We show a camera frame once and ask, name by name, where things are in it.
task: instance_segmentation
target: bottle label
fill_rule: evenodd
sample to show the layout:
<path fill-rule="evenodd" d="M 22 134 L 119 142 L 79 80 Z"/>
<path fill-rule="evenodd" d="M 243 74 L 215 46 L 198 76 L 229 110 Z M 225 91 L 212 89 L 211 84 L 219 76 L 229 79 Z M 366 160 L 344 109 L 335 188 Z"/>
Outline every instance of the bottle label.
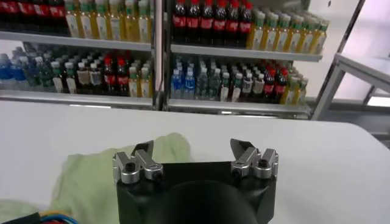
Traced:
<path fill-rule="evenodd" d="M 272 51 L 272 50 L 273 50 L 273 48 L 274 48 L 275 36 L 276 36 L 276 32 L 275 32 L 275 31 L 270 31 L 270 32 L 268 33 L 265 51 Z"/>
<path fill-rule="evenodd" d="M 40 16 L 50 16 L 50 9 L 47 5 L 34 5 L 35 13 Z"/>
<path fill-rule="evenodd" d="M 302 53 L 304 53 L 304 54 L 309 53 L 310 44 L 311 44 L 312 40 L 313 40 L 312 34 L 306 35 L 305 40 L 303 41 L 303 45 L 302 45 Z"/>
<path fill-rule="evenodd" d="M 256 30 L 253 37 L 252 49 L 259 50 L 261 37 L 263 37 L 263 30 Z"/>
<path fill-rule="evenodd" d="M 25 15 L 35 15 L 34 5 L 31 3 L 20 3 L 19 9 Z"/>
<path fill-rule="evenodd" d="M 251 23 L 244 23 L 244 22 L 241 22 L 239 24 L 239 31 L 241 33 L 249 33 L 250 32 L 250 25 Z"/>
<path fill-rule="evenodd" d="M 76 81 L 73 78 L 67 78 L 66 82 L 68 84 L 69 92 L 71 94 L 76 94 Z"/>
<path fill-rule="evenodd" d="M 65 17 L 64 6 L 50 6 L 50 12 L 53 17 L 56 18 Z"/>
<path fill-rule="evenodd" d="M 66 15 L 66 22 L 68 22 L 69 31 L 71 32 L 72 37 L 80 37 L 76 17 L 74 15 Z"/>
<path fill-rule="evenodd" d="M 291 44 L 288 52 L 295 53 L 298 45 L 298 41 L 300 39 L 300 33 L 294 33 L 291 37 Z"/>
<path fill-rule="evenodd" d="M 108 35 L 107 35 L 107 25 L 105 23 L 105 18 L 103 17 L 97 17 L 96 18 L 97 22 L 97 28 L 99 29 L 99 37 L 102 40 L 107 40 Z"/>
<path fill-rule="evenodd" d="M 119 19 L 110 19 L 112 37 L 114 40 L 121 40 L 121 27 L 119 25 Z"/>
<path fill-rule="evenodd" d="M 229 32 L 236 32 L 238 29 L 238 22 L 234 20 L 228 20 L 226 23 L 226 30 Z"/>
<path fill-rule="evenodd" d="M 225 30 L 225 20 L 214 20 L 214 30 L 223 31 Z"/>
<path fill-rule="evenodd" d="M 286 40 L 287 40 L 287 32 L 283 32 L 279 35 L 279 40 L 276 45 L 276 51 L 282 52 L 283 47 L 285 46 Z"/>
<path fill-rule="evenodd" d="M 213 26 L 213 19 L 201 19 L 200 20 L 200 27 L 202 29 L 211 29 Z"/>
<path fill-rule="evenodd" d="M 175 27 L 185 27 L 185 17 L 184 16 L 173 16 L 173 24 Z"/>
<path fill-rule="evenodd" d="M 53 78 L 55 90 L 57 90 L 57 93 L 62 93 L 63 92 L 63 86 L 62 86 L 62 81 L 60 78 L 56 77 Z"/>

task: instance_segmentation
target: dark soda bottle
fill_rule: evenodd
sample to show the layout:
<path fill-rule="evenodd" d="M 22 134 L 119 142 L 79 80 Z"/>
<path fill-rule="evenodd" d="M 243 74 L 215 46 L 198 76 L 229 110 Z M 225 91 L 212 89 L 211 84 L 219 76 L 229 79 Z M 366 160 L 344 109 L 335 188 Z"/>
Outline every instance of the dark soda bottle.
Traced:
<path fill-rule="evenodd" d="M 200 8 L 199 0 L 191 0 L 191 7 L 188 11 L 186 18 L 187 21 L 187 35 L 189 43 L 198 43 L 199 42 L 199 18 L 200 18 Z"/>
<path fill-rule="evenodd" d="M 237 38 L 239 47 L 246 47 L 246 41 L 252 25 L 252 8 L 253 5 L 250 2 L 246 2 L 241 21 L 239 22 L 239 32 Z"/>
<path fill-rule="evenodd" d="M 173 40 L 178 43 L 185 42 L 186 7 L 185 0 L 177 0 L 173 13 Z"/>
<path fill-rule="evenodd" d="M 215 11 L 213 44 L 223 46 L 225 44 L 225 26 L 226 26 L 226 2 L 225 0 L 218 1 L 218 8 Z"/>
<path fill-rule="evenodd" d="M 237 46 L 237 29 L 238 29 L 238 0 L 231 2 L 232 8 L 227 14 L 226 22 L 226 45 Z"/>
<path fill-rule="evenodd" d="M 200 42 L 202 44 L 210 44 L 213 20 L 213 0 L 206 0 L 202 11 L 202 18 L 200 19 Z"/>

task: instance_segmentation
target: juice bottle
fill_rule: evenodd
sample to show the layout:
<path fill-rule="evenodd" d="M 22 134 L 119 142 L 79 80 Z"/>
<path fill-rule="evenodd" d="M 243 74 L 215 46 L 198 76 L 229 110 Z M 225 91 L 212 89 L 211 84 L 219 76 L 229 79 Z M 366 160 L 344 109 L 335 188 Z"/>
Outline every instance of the juice bottle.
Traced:
<path fill-rule="evenodd" d="M 287 36 L 288 36 L 288 26 L 290 24 L 291 17 L 287 14 L 282 14 L 280 28 L 276 33 L 275 41 L 274 41 L 274 51 L 283 51 L 283 47 L 285 46 Z"/>
<path fill-rule="evenodd" d="M 134 0 L 126 0 L 126 38 L 128 41 L 132 42 L 140 41 L 138 18 L 135 15 Z"/>
<path fill-rule="evenodd" d="M 66 21 L 72 37 L 84 38 L 80 12 L 76 9 L 73 0 L 65 0 Z"/>
<path fill-rule="evenodd" d="M 140 17 L 138 18 L 138 27 L 140 28 L 140 41 L 150 43 L 152 39 L 152 21 L 147 9 L 147 1 L 140 1 Z"/>
<path fill-rule="evenodd" d="M 98 24 L 96 15 L 93 13 L 92 2 L 81 0 L 81 23 L 83 25 L 84 36 L 89 39 L 99 39 Z"/>
<path fill-rule="evenodd" d="M 322 47 L 324 46 L 325 40 L 327 39 L 327 29 L 329 26 L 329 21 L 322 20 L 319 30 L 314 35 L 314 40 L 310 46 L 311 54 L 320 54 L 322 52 Z"/>
<path fill-rule="evenodd" d="M 110 18 L 105 0 L 96 0 L 96 11 L 96 22 L 100 39 L 112 40 Z"/>
<path fill-rule="evenodd" d="M 272 51 L 274 48 L 274 41 L 277 32 L 276 23 L 279 18 L 279 16 L 274 13 L 270 13 L 269 15 L 268 29 L 264 31 L 260 44 L 260 48 L 264 51 Z"/>
<path fill-rule="evenodd" d="M 303 18 L 301 16 L 295 16 L 292 22 L 290 31 L 288 32 L 284 52 L 295 53 L 297 44 L 300 40 Z"/>
<path fill-rule="evenodd" d="M 309 54 L 310 45 L 313 41 L 313 35 L 314 35 L 314 26 L 316 24 L 316 20 L 312 17 L 308 19 L 308 25 L 306 30 L 304 30 L 300 36 L 296 52 L 297 53 L 303 53 L 303 54 Z"/>
<path fill-rule="evenodd" d="M 110 0 L 110 23 L 113 40 L 126 40 L 124 15 L 120 6 L 121 0 Z"/>
<path fill-rule="evenodd" d="M 247 49 L 259 50 L 261 38 L 263 37 L 264 32 L 264 19 L 266 15 L 261 11 L 256 11 L 256 23 L 252 26 L 252 30 L 250 31 Z"/>

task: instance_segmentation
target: metal shelf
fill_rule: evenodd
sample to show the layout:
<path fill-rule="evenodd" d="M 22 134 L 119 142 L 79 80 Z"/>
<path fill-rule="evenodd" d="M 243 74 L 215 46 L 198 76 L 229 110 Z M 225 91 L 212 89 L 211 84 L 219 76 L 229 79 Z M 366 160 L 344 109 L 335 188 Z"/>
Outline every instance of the metal shelf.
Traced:
<path fill-rule="evenodd" d="M 43 44 L 59 44 L 70 46 L 82 46 L 82 47 L 99 47 L 109 49 L 124 49 L 133 51 L 151 51 L 152 47 L 150 43 L 135 43 L 126 41 L 113 41 L 113 40 L 94 40 L 83 39 L 74 37 L 57 37 L 49 35 L 40 35 L 32 33 L 17 33 L 17 32 L 4 32 L 0 31 L 0 39 L 3 40 L 16 40 L 32 43 Z"/>
<path fill-rule="evenodd" d="M 212 56 L 236 57 L 236 58 L 263 58 L 263 59 L 291 60 L 291 61 L 317 62 L 322 59 L 322 55 L 313 55 L 313 54 L 293 54 L 293 53 L 284 53 L 284 52 L 255 51 L 255 50 L 223 48 L 223 47 L 190 46 L 190 45 L 181 45 L 181 44 L 171 44 L 171 52 L 181 53 L 181 54 L 199 54 L 199 55 L 212 55 Z"/>
<path fill-rule="evenodd" d="M 153 108 L 152 98 L 97 96 L 66 93 L 41 93 L 16 90 L 0 90 L 0 100 L 62 103 L 75 105 L 97 105 L 121 108 Z"/>

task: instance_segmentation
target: bottle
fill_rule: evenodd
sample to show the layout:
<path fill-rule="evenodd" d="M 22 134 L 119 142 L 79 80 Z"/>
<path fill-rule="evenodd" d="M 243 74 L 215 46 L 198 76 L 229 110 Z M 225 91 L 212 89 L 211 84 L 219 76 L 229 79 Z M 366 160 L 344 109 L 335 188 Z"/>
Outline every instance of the bottle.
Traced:
<path fill-rule="evenodd" d="M 272 51 L 274 48 L 274 41 L 276 37 L 276 23 L 279 16 L 270 13 L 268 18 L 268 28 L 263 33 L 263 38 L 261 39 L 260 49 L 264 51 Z"/>
<path fill-rule="evenodd" d="M 80 0 L 80 19 L 83 25 L 84 37 L 88 39 L 99 39 L 98 24 L 96 15 L 93 13 L 92 2 L 90 0 Z"/>
<path fill-rule="evenodd" d="M 231 6 L 232 8 L 227 14 L 225 42 L 228 46 L 237 47 L 238 0 L 233 0 Z"/>
<path fill-rule="evenodd" d="M 74 72 L 74 65 L 71 62 L 65 63 L 66 68 L 66 84 L 68 85 L 70 94 L 77 94 L 77 78 Z"/>
<path fill-rule="evenodd" d="M 216 46 L 225 45 L 225 27 L 226 27 L 226 2 L 218 0 L 218 8 L 215 11 L 213 24 L 213 44 Z"/>
<path fill-rule="evenodd" d="M 239 47 L 246 47 L 250 28 L 252 25 L 252 8 L 253 5 L 250 2 L 245 3 L 245 9 L 243 10 L 241 21 L 239 22 L 239 34 L 238 34 Z"/>
<path fill-rule="evenodd" d="M 208 79 L 208 93 L 210 100 L 218 99 L 219 87 L 221 85 L 221 70 L 216 68 L 214 74 Z"/>
<path fill-rule="evenodd" d="M 237 102 L 239 95 L 241 94 L 241 85 L 243 81 L 242 73 L 237 73 L 234 79 L 232 102 Z"/>
<path fill-rule="evenodd" d="M 184 43 L 186 37 L 186 6 L 185 0 L 176 0 L 173 21 L 173 40 L 178 43 Z"/>
<path fill-rule="evenodd" d="M 287 14 L 282 14 L 282 22 L 280 28 L 276 32 L 276 37 L 274 41 L 274 51 L 283 52 L 287 36 L 288 36 L 288 26 L 290 24 L 291 17 Z"/>
<path fill-rule="evenodd" d="M 255 26 L 252 26 L 252 30 L 250 31 L 247 49 L 251 50 L 259 50 L 260 42 L 263 37 L 264 32 L 264 19 L 266 15 L 261 11 L 256 11 L 256 23 Z"/>
<path fill-rule="evenodd" d="M 311 54 L 321 54 L 322 48 L 324 47 L 325 40 L 327 39 L 327 29 L 329 26 L 329 21 L 322 20 L 319 30 L 316 32 L 313 42 L 310 46 Z"/>
<path fill-rule="evenodd" d="M 138 18 L 138 26 L 140 28 L 140 42 L 150 43 L 152 39 L 152 20 L 149 17 L 147 1 L 140 1 L 140 17 Z"/>
<path fill-rule="evenodd" d="M 314 26 L 316 24 L 316 20 L 314 18 L 308 19 L 308 25 L 306 30 L 304 30 L 301 33 L 296 52 L 297 53 L 303 53 L 303 54 L 309 54 L 310 53 L 310 45 L 313 41 L 313 35 L 314 35 Z"/>
<path fill-rule="evenodd" d="M 102 40 L 112 40 L 110 16 L 106 6 L 106 0 L 96 0 L 96 23 L 99 31 L 99 38 Z"/>
<path fill-rule="evenodd" d="M 213 0 L 205 0 L 205 5 L 202 11 L 202 18 L 200 19 L 200 42 L 202 44 L 210 44 L 213 20 Z"/>
<path fill-rule="evenodd" d="M 126 38 L 131 42 L 140 41 L 138 18 L 135 14 L 134 0 L 126 0 Z"/>
<path fill-rule="evenodd" d="M 189 43 L 199 42 L 199 18 L 200 8 L 199 0 L 191 0 L 191 7 L 188 10 L 187 15 L 187 35 Z"/>

